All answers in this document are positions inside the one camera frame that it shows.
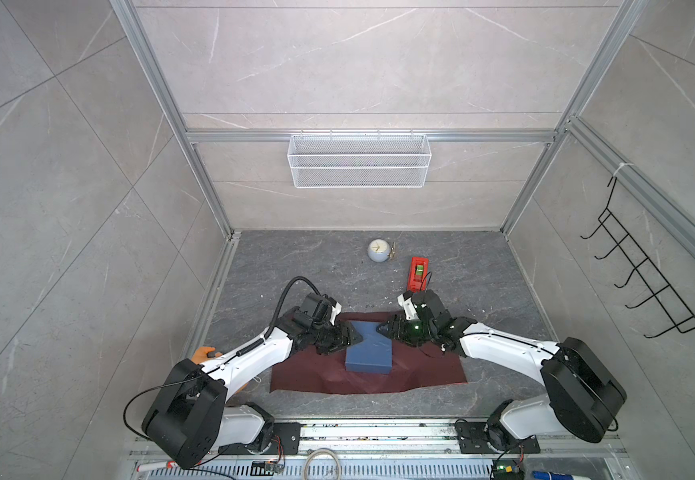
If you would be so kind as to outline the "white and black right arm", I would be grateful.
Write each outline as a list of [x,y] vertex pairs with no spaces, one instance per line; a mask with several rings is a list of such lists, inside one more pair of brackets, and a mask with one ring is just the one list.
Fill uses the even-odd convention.
[[443,353],[501,365],[545,388],[533,398],[505,400],[489,416],[481,437],[495,451],[510,452],[535,436],[563,431],[599,443],[619,430],[617,414],[627,392],[581,339],[539,341],[447,313],[412,320],[394,315],[377,332],[411,347],[433,344]]

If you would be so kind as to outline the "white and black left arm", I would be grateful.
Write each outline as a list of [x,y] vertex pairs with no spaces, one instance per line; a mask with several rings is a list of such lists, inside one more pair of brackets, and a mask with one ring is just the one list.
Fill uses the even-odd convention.
[[342,306],[304,276],[285,286],[268,327],[249,342],[227,354],[197,363],[178,362],[161,385],[133,397],[154,392],[153,403],[133,434],[154,442],[177,466],[191,469],[201,464],[215,445],[253,445],[261,450],[273,436],[273,417],[249,404],[227,406],[228,400],[254,377],[310,347],[331,355],[360,344],[363,336],[348,322],[337,320]]

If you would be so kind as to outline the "red tape dispenser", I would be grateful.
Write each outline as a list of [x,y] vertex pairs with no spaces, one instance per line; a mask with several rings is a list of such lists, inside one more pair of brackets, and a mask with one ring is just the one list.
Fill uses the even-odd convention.
[[409,266],[409,277],[407,278],[407,290],[420,292],[427,289],[429,279],[429,259],[415,256]]

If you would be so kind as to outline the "small round white clock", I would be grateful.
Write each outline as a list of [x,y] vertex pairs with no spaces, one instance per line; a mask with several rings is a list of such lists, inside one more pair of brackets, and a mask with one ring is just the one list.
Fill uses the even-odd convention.
[[375,263],[383,263],[389,260],[393,253],[393,247],[385,239],[377,238],[369,242],[367,256]]

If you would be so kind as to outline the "orange plush toy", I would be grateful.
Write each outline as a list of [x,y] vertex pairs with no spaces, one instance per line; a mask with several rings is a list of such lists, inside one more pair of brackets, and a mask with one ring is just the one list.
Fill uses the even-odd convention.
[[192,356],[195,364],[202,364],[221,357],[222,354],[215,347],[199,347]]

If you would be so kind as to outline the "blue and white marker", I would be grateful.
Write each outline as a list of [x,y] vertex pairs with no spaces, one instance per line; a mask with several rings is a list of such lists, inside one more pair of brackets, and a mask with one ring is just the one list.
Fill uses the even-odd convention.
[[553,473],[549,471],[533,471],[531,476],[535,480],[591,480],[587,476]]

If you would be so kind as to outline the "red and white marker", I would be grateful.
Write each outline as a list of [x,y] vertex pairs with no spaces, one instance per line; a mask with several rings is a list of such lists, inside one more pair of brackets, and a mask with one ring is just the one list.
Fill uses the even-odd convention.
[[137,467],[136,471],[138,473],[151,472],[151,471],[155,471],[155,470],[159,470],[159,469],[171,469],[171,468],[174,468],[176,465],[177,465],[177,463],[173,460],[146,463],[146,464],[139,465]]

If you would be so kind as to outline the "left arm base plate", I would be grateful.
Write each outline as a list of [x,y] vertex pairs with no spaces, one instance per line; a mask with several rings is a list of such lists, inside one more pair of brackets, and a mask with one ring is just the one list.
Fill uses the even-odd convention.
[[251,454],[268,454],[278,456],[296,455],[301,443],[302,426],[297,422],[276,422],[263,427],[258,437],[244,446]]

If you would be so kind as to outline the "aluminium front rail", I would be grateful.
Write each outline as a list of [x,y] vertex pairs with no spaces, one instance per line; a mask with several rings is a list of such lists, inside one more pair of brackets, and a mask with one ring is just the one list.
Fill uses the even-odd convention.
[[286,419],[301,424],[296,455],[251,454],[214,447],[191,469],[138,473],[141,464],[170,461],[154,444],[136,441],[119,479],[531,479],[531,472],[637,479],[619,436],[587,444],[569,434],[541,435],[538,454],[463,454],[455,418]]

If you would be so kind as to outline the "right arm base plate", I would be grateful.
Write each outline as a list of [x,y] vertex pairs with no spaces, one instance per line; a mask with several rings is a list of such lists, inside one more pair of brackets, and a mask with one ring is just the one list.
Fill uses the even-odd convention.
[[535,436],[519,440],[499,424],[458,419],[455,420],[453,428],[463,454],[503,453],[507,449],[511,454],[541,452]]

